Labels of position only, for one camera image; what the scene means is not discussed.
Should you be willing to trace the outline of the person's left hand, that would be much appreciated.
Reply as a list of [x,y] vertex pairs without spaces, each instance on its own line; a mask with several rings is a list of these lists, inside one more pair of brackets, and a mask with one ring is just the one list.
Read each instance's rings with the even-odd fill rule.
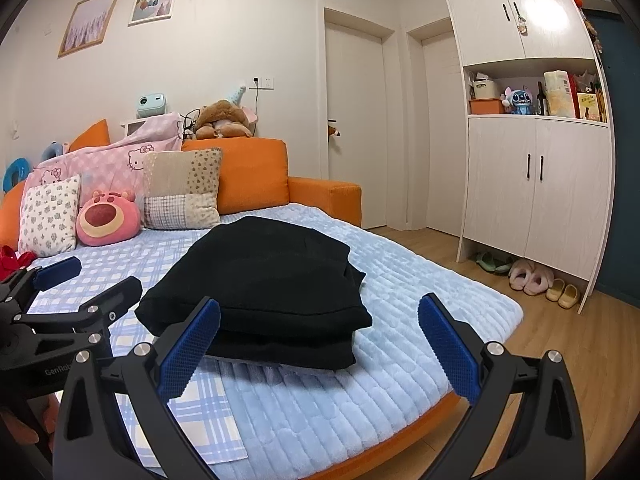
[[48,394],[36,400],[37,409],[20,408],[18,411],[2,406],[1,419],[9,430],[12,439],[19,445],[32,445],[40,442],[40,431],[48,440],[50,450],[53,450],[54,434],[58,423],[60,402],[55,393]]

